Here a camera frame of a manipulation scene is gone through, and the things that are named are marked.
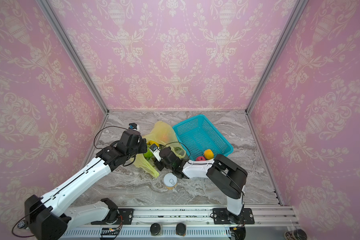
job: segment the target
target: robotic arm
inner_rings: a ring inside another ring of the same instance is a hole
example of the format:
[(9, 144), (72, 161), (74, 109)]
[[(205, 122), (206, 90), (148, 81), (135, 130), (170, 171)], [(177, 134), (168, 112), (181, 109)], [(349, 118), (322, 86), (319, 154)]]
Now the robotic arm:
[[(32, 195), (25, 203), (25, 220), (19, 228), (28, 227), (38, 240), (57, 240), (64, 232), (80, 225), (102, 221), (113, 224), (119, 217), (118, 207), (110, 199), (95, 204), (69, 207), (74, 200), (103, 176), (134, 157), (147, 152), (147, 143), (130, 124), (119, 141), (103, 148), (89, 164), (57, 188), (41, 197)], [(223, 155), (208, 161), (185, 161), (179, 159), (170, 147), (150, 149), (158, 170), (168, 168), (179, 178), (208, 177), (227, 195), (226, 214), (234, 223), (240, 223), (243, 211), (243, 188), (247, 172)]]

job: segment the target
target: can lid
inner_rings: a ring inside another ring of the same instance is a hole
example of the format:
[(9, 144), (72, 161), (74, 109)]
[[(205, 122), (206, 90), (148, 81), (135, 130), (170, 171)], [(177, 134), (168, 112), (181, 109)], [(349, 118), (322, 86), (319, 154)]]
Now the can lid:
[(164, 176), (163, 182), (167, 187), (173, 187), (177, 184), (177, 177), (173, 173), (168, 173)]

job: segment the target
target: pink wall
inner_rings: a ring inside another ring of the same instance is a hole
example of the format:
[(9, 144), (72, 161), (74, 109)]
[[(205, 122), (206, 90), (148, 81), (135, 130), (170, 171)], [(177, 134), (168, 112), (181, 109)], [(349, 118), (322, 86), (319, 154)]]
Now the pink wall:
[(251, 118), (311, 239), (360, 240), (360, 1), (308, 2)]
[(245, 109), (296, 0), (50, 0), (110, 109)]
[(81, 167), (104, 117), (37, 3), (23, 3), (0, 1), (0, 239), (25, 199)]

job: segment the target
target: gray marble surface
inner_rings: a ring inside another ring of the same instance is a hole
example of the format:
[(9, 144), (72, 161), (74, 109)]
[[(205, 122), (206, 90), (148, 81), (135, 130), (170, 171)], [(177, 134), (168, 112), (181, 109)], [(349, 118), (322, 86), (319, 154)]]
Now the gray marble surface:
[[(157, 121), (173, 126), (187, 118), (204, 114), (232, 144), (234, 152), (228, 156), (248, 172), (244, 201), (246, 204), (277, 204), (278, 200), (255, 145), (244, 111), (155, 111), (111, 112), (106, 126), (127, 127), (130, 122), (140, 126), (142, 135), (149, 134)], [(122, 129), (105, 129), (97, 144), (105, 147), (121, 136)], [(108, 197), (119, 206), (172, 204), (226, 204), (226, 196), (206, 178), (179, 179), (177, 187), (168, 190), (163, 185), (163, 169), (158, 178), (131, 165), (118, 167), (92, 185), (74, 203), (82, 206)]]

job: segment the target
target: lemon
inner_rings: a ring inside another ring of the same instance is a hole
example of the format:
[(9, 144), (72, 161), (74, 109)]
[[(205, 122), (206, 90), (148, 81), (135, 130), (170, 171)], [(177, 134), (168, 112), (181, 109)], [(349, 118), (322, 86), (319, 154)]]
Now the lemon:
[(151, 141), (149, 141), (149, 142), (148, 142), (148, 144), (149, 144), (149, 145), (156, 144), (156, 146), (157, 146), (157, 147), (159, 147), (158, 143), (157, 143), (157, 142), (155, 142), (155, 141), (152, 141), (152, 140), (151, 140)]
[(206, 160), (211, 160), (214, 157), (212, 150), (211, 149), (205, 150), (204, 157)]

